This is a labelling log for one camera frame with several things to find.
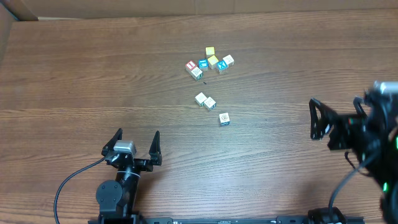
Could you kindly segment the white block blue side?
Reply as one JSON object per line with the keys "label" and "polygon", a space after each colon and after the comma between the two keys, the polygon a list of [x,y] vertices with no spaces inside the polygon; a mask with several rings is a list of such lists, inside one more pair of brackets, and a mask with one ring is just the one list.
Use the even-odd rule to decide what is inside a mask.
{"label": "white block blue side", "polygon": [[219,114],[220,125],[227,126],[230,124],[230,118],[228,113],[221,113]]}

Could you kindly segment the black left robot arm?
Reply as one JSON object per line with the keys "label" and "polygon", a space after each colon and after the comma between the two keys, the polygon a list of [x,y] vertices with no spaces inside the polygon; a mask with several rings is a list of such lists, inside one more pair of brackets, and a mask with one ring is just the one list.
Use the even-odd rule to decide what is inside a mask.
{"label": "black left robot arm", "polygon": [[137,158],[134,142],[123,140],[122,135],[123,130],[118,129],[101,151],[106,164],[117,173],[115,179],[104,181],[96,190],[98,223],[143,223],[142,215],[133,210],[141,173],[162,165],[159,131],[155,132],[148,159]]}

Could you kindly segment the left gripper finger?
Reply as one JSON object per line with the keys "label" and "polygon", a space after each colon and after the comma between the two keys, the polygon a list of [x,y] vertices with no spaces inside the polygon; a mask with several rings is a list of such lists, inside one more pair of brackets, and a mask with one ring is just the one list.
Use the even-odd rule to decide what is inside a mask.
{"label": "left gripper finger", "polygon": [[160,131],[156,131],[149,149],[150,161],[154,166],[162,165],[162,153],[160,149]]}
{"label": "left gripper finger", "polygon": [[123,130],[119,128],[115,135],[104,145],[101,151],[102,156],[106,156],[110,151],[113,151],[113,148],[118,140],[122,140]]}

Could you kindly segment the white block green edge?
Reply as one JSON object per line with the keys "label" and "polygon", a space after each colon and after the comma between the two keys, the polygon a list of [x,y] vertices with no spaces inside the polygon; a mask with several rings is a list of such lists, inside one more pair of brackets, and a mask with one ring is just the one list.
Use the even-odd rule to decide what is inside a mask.
{"label": "white block green edge", "polygon": [[208,111],[211,111],[216,107],[216,101],[210,96],[203,103]]}

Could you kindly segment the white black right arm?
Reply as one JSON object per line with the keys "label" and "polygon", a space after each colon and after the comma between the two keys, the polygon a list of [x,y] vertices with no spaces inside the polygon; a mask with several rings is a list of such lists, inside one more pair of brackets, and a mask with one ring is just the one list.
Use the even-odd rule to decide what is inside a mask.
{"label": "white black right arm", "polygon": [[343,186],[361,169],[368,171],[382,190],[381,210],[386,223],[397,223],[397,94],[368,90],[355,97],[354,114],[338,114],[326,104],[309,101],[312,140],[329,135],[330,150],[352,150],[358,166],[333,191],[325,213],[315,216],[323,223],[347,223],[334,206]]}

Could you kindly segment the white block frog picture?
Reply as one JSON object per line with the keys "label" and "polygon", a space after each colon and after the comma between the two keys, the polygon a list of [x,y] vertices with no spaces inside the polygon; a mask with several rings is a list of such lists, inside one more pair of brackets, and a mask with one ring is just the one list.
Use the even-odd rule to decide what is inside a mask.
{"label": "white block frog picture", "polygon": [[197,94],[197,96],[195,97],[195,101],[199,106],[203,106],[204,102],[207,100],[207,97],[205,96],[205,94],[203,92],[200,92],[199,94]]}

